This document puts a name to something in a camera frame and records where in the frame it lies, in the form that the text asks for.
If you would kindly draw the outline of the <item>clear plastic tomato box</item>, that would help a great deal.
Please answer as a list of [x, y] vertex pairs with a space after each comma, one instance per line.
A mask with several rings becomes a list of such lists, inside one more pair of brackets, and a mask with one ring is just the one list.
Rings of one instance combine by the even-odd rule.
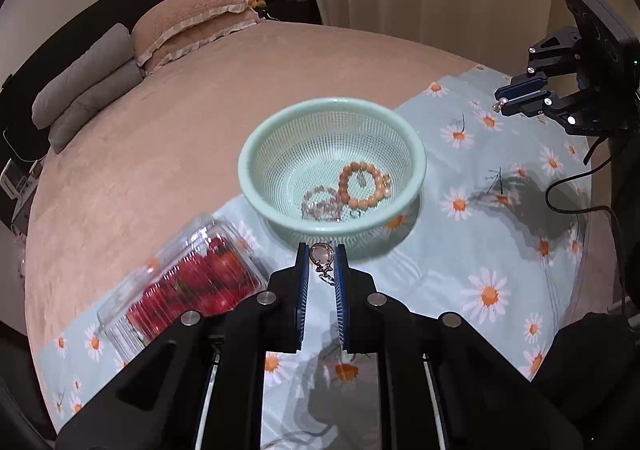
[[130, 361], [183, 312], [226, 313], [267, 282], [266, 270], [238, 230], [224, 218], [204, 214], [115, 286], [96, 311], [96, 332]]

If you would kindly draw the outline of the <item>daisy print blue cloth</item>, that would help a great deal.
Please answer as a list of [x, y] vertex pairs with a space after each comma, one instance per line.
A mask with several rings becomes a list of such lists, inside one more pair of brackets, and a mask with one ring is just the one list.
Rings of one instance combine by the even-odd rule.
[[[491, 110], [506, 76], [476, 66], [445, 77], [399, 107], [426, 152], [420, 195], [395, 219], [346, 242], [347, 255], [378, 288], [412, 311], [462, 313], [526, 378], [532, 378], [566, 316], [582, 263], [585, 220], [551, 210], [583, 207], [578, 180], [587, 142], [548, 118]], [[297, 237], [258, 216], [244, 197], [213, 213], [230, 222], [266, 272], [288, 265]], [[96, 311], [117, 284], [41, 350], [38, 362], [55, 428], [66, 423], [129, 361], [101, 337]], [[375, 449], [375, 358], [338, 346], [333, 289], [310, 285], [303, 348], [269, 352], [262, 446]]]

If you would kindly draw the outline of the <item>mint green mesh basket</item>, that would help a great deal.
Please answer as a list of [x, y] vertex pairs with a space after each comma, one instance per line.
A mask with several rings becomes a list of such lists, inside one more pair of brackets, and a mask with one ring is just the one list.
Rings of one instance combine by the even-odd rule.
[[[343, 168], [374, 166], [390, 177], [390, 195], [362, 214], [303, 217], [303, 203], [338, 189]], [[395, 219], [419, 195], [426, 154], [418, 132], [397, 113], [359, 98], [315, 98], [272, 115], [247, 138], [238, 162], [242, 193], [265, 220], [310, 237], [355, 237]]]

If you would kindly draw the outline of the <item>beige bed cover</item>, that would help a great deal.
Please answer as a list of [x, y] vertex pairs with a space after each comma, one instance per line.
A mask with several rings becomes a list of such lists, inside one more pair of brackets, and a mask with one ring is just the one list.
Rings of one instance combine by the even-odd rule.
[[265, 22], [169, 64], [44, 163], [26, 242], [39, 350], [194, 217], [239, 192], [246, 138], [286, 106], [352, 96], [394, 108], [467, 58], [344, 28]]

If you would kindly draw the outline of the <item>dark wooden headboard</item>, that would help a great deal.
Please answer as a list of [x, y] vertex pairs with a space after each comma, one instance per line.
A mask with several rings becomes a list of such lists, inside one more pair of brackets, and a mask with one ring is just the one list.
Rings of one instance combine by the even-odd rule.
[[[48, 38], [19, 69], [4, 80], [1, 89], [1, 128], [35, 130], [32, 103], [37, 93], [89, 46], [117, 23], [133, 28], [146, 11], [164, 0], [98, 0], [77, 13]], [[267, 10], [278, 20], [319, 24], [314, 0], [266, 0]]]

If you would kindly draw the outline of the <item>white device on nightstand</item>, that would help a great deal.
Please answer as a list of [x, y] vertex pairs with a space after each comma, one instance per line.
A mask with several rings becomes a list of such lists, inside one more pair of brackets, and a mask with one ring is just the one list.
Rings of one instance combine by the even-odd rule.
[[17, 211], [35, 191], [42, 170], [42, 159], [29, 164], [28, 168], [10, 158], [1, 171], [1, 190], [14, 202]]

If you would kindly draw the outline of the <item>lower grey pillow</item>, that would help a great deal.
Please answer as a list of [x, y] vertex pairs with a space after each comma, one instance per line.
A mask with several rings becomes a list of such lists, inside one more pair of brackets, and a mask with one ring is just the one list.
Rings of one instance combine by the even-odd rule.
[[74, 139], [91, 119], [142, 81], [141, 69], [130, 60], [94, 86], [82, 92], [51, 125], [49, 142], [55, 154]]

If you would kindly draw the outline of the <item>grey pillow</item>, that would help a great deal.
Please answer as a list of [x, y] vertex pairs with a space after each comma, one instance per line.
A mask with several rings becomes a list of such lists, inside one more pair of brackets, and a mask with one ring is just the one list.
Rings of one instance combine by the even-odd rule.
[[133, 58], [129, 30], [117, 23], [37, 94], [32, 104], [36, 128], [49, 127], [75, 98]]
[[141, 69], [130, 60], [94, 86], [82, 92], [51, 125], [49, 142], [55, 154], [74, 139], [91, 119], [142, 81]]

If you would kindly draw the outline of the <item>lower beige frilled pillow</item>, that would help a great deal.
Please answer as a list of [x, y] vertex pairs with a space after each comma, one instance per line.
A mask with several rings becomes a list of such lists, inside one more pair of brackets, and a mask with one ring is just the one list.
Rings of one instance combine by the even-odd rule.
[[201, 49], [213, 41], [241, 32], [260, 23], [258, 14], [252, 9], [242, 13], [224, 13], [211, 20], [178, 32], [163, 43], [143, 65], [145, 75], [149, 76], [165, 65], [183, 58], [191, 52]]

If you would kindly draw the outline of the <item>beige frilled pillow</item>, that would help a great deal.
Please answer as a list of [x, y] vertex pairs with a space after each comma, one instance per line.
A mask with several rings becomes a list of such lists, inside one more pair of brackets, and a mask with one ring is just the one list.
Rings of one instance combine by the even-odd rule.
[[137, 66], [152, 58], [163, 44], [184, 30], [226, 13], [242, 13], [250, 0], [164, 0], [134, 25], [134, 57]]
[[201, 49], [213, 41], [241, 32], [260, 23], [258, 14], [252, 9], [242, 13], [224, 13], [211, 20], [178, 32], [163, 43], [143, 65], [145, 75], [149, 76], [165, 65], [183, 58], [191, 52]]

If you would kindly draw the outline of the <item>upper beige frilled pillow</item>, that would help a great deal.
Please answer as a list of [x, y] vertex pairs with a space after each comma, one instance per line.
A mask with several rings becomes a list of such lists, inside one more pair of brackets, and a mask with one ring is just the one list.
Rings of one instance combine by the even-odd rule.
[[184, 30], [226, 13], [242, 13], [250, 0], [164, 0], [134, 25], [134, 57], [137, 66], [152, 58], [163, 44]]

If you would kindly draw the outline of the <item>upper grey pillow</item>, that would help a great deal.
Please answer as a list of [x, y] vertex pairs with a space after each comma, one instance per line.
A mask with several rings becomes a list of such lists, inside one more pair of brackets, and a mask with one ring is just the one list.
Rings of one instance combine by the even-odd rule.
[[32, 104], [36, 128], [49, 127], [75, 98], [133, 58], [129, 30], [117, 23], [37, 94]]

